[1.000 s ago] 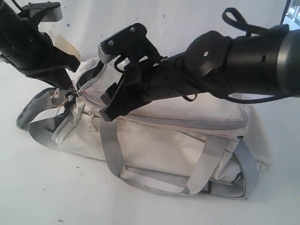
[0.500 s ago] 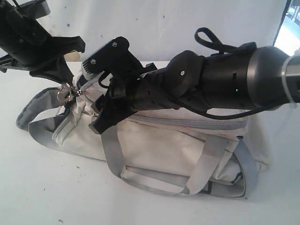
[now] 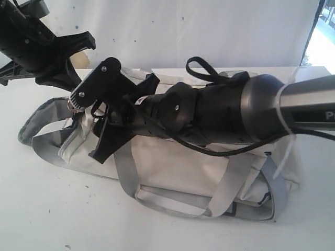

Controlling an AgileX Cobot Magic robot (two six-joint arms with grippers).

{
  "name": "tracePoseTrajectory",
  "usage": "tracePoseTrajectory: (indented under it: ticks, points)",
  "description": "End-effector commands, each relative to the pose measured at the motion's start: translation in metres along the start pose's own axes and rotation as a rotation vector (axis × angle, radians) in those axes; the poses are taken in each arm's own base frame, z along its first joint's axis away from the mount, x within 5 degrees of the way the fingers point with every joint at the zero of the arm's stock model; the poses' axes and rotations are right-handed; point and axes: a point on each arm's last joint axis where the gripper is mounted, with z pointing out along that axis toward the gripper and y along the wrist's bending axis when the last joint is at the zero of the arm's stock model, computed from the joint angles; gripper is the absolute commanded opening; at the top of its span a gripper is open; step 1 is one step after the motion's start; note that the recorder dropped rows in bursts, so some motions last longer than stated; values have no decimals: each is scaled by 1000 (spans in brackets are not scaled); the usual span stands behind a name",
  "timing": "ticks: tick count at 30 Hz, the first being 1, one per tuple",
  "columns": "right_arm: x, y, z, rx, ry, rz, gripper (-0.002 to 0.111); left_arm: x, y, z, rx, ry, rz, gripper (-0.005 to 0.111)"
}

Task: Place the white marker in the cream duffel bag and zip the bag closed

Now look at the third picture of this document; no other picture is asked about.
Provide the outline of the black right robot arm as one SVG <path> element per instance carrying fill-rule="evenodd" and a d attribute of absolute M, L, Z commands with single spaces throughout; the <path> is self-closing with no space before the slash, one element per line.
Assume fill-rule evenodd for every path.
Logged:
<path fill-rule="evenodd" d="M 334 76 L 283 84 L 278 78 L 211 71 L 202 88 L 177 82 L 157 93 L 159 78 L 136 84 L 120 69 L 94 71 L 82 83 L 81 103 L 105 104 L 94 133 L 100 163 L 136 136 L 171 139 L 210 156 L 237 155 L 288 135 L 328 138 L 334 130 Z"/>

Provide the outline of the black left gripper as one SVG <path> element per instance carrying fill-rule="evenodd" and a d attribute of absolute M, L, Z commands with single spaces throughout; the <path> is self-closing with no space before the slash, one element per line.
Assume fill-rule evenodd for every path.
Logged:
<path fill-rule="evenodd" d="M 1 53 L 10 62 L 1 68 L 1 79 L 35 77 L 35 83 L 71 92 L 81 82 L 70 57 L 95 49 L 88 32 L 55 35 L 41 19 L 23 14 L 17 1 L 1 1 Z"/>

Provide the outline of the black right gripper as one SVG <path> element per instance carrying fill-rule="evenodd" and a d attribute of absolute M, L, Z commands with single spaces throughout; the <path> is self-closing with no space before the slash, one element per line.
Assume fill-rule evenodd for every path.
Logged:
<path fill-rule="evenodd" d="M 159 79 L 154 74 L 136 86 L 137 92 L 123 96 L 119 106 L 101 100 L 93 103 L 107 106 L 104 117 L 94 128 L 99 142 L 90 153 L 100 163 L 137 135 L 187 141 L 193 134 L 196 88 L 179 82 L 157 94 Z"/>

